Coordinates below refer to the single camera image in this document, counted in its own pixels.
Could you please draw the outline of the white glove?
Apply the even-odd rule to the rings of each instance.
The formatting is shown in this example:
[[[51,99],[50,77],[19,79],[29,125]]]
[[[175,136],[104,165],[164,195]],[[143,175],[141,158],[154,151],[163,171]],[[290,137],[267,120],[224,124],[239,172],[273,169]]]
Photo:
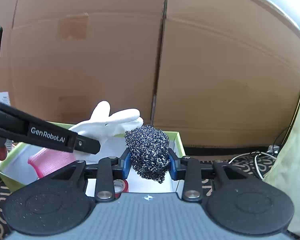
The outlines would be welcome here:
[[[143,118],[136,108],[125,109],[110,114],[110,104],[101,101],[93,110],[89,120],[70,127],[73,132],[99,141],[104,146],[111,137],[131,131],[143,125]]]

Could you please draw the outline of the black mesh scrubber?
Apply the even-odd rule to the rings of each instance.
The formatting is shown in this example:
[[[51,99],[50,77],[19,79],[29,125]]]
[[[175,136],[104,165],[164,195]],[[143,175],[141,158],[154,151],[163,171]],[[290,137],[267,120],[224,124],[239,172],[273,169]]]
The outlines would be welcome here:
[[[126,146],[131,152],[131,163],[143,179],[163,183],[170,165],[170,140],[163,131],[151,125],[125,132]]]

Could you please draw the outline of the red tape roll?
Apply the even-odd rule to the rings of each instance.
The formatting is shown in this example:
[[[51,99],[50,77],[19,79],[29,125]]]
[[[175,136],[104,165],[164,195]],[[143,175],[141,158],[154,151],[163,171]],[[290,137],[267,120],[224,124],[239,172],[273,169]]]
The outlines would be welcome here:
[[[129,192],[128,181],[122,179],[114,180],[115,198],[119,198],[121,193]]]

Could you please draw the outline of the white shipping label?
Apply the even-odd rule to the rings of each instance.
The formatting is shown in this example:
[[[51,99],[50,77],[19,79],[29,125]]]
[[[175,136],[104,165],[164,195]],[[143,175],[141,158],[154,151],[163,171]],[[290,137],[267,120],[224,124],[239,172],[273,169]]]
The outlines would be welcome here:
[[[8,92],[0,92],[0,102],[6,105],[11,105],[10,97]]]

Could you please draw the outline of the pink glove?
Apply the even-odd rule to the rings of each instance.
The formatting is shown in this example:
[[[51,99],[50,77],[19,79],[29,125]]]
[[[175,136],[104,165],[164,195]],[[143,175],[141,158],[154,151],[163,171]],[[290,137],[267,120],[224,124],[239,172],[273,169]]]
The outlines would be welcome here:
[[[74,161],[76,161],[76,157],[73,153],[42,148],[39,152],[30,156],[27,163],[34,168],[40,179]]]

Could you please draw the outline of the cream fabric bag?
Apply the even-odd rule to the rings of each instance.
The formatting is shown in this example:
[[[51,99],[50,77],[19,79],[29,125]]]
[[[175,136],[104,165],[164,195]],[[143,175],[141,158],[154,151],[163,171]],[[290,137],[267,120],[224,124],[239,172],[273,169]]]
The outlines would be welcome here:
[[[300,236],[300,106],[288,139],[263,181],[291,198],[295,211],[288,230]]]

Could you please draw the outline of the large brown cardboard box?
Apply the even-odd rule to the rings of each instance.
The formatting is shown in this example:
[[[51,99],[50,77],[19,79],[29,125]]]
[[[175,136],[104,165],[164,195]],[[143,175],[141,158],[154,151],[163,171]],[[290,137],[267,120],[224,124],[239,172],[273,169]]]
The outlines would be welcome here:
[[[300,96],[300,30],[267,0],[0,0],[0,92],[75,124],[137,108],[186,146],[267,146]]]

